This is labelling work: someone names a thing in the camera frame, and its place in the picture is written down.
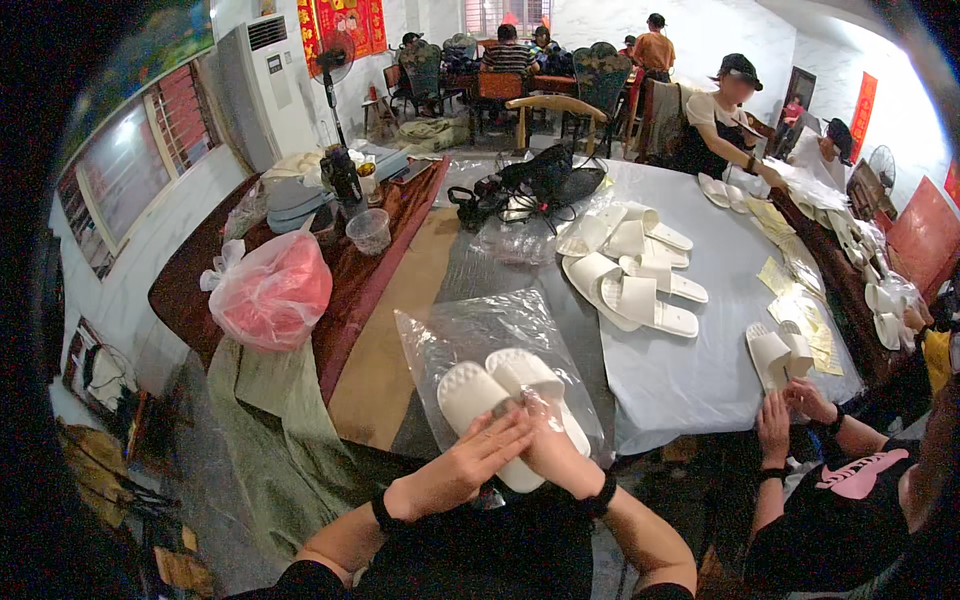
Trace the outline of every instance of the black wristband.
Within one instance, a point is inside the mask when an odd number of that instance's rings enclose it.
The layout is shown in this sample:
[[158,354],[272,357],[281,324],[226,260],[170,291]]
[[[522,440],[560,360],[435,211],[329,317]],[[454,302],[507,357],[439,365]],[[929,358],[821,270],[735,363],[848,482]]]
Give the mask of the black wristband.
[[607,513],[607,509],[610,508],[610,501],[613,500],[613,495],[615,493],[616,477],[610,473],[607,473],[607,476],[603,482],[603,488],[600,489],[600,493],[589,498],[584,498],[578,502],[580,510],[586,513],[590,518],[600,518]]
[[836,435],[840,433],[840,427],[843,426],[843,418],[847,415],[847,413],[843,412],[843,407],[839,404],[834,404],[834,406],[837,407],[837,419],[827,426],[827,433],[833,437],[836,437]]
[[756,477],[756,482],[758,484],[761,484],[767,479],[773,479],[775,477],[781,480],[782,482],[784,479],[786,479],[786,469],[785,468],[765,468]]
[[380,531],[388,536],[404,531],[408,525],[398,518],[393,518],[387,511],[387,505],[383,503],[383,496],[386,490],[380,492],[370,501],[373,506],[373,517],[376,518],[376,524],[380,526]]

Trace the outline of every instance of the plastic container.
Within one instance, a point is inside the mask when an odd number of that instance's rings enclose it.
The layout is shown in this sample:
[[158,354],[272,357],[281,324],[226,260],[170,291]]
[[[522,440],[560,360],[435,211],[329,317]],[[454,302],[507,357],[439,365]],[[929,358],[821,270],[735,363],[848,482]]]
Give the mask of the plastic container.
[[347,223],[347,237],[360,253],[380,254],[390,246],[390,215],[382,208],[361,212]]

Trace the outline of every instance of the orange shirt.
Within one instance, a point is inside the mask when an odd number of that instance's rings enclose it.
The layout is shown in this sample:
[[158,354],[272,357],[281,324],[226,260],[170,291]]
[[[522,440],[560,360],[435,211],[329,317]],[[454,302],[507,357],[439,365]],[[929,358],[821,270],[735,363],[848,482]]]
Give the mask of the orange shirt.
[[677,55],[673,53],[673,42],[667,36],[651,32],[636,39],[634,58],[645,69],[667,71]]

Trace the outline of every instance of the white tablecloth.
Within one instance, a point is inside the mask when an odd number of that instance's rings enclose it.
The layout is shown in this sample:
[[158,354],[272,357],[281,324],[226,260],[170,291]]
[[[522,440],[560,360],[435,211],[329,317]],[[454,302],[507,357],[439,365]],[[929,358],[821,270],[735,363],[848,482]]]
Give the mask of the white tablecloth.
[[[695,313],[700,334],[687,340],[649,327],[626,333],[600,316],[607,379],[617,397],[616,451],[636,454],[683,434],[753,428],[762,387],[744,331],[753,322],[776,330],[767,312],[775,298],[760,281],[768,256],[782,264],[780,250],[741,215],[711,204],[690,175],[656,167],[608,161],[618,201],[638,201],[694,243],[682,275],[707,288],[709,302],[666,300]],[[846,401],[862,383],[825,305],[817,302],[833,331],[844,375],[810,370],[827,399]]]

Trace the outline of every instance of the cap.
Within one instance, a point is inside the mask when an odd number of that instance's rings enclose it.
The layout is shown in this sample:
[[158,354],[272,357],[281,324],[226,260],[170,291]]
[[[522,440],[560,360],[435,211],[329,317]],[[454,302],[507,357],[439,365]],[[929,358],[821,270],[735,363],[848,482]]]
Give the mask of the cap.
[[763,89],[763,84],[760,82],[760,79],[756,77],[754,64],[747,60],[747,57],[742,54],[727,54],[723,58],[723,62],[720,63],[720,72],[717,73],[717,78],[727,74],[733,75],[739,80],[752,83],[756,91]]
[[827,123],[827,137],[833,140],[833,145],[840,150],[840,160],[850,165],[850,152],[853,151],[853,136],[850,128],[840,119],[832,119]]

